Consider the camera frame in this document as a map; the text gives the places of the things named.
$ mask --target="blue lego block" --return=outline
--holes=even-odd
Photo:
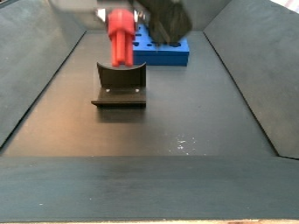
[[[139,25],[133,42],[135,65],[187,67],[189,47],[185,38],[173,45],[156,46],[144,25]]]

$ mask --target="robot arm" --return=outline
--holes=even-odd
[[[135,7],[135,1],[149,13],[148,26],[149,36],[153,42],[160,44],[177,43],[192,29],[192,21],[183,8],[180,1],[173,0],[127,0],[132,10],[113,9],[97,10],[97,16],[107,23],[107,33],[112,42],[112,66],[124,63],[128,67],[133,65],[132,40],[135,39],[135,26],[137,15],[143,17]]]

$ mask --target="red object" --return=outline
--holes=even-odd
[[[133,65],[133,45],[136,38],[135,15],[129,10],[116,9],[108,14],[107,34],[112,43],[112,66]]]

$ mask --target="black bracket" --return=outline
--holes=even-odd
[[[97,63],[100,90],[96,106],[145,106],[145,63],[133,68],[112,68]]]

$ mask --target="black object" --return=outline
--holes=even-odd
[[[97,63],[97,74],[101,88],[93,105],[145,106],[145,64],[127,69]]]
[[[136,0],[151,14],[148,22],[149,36],[153,42],[177,43],[192,30],[192,21],[180,1]]]

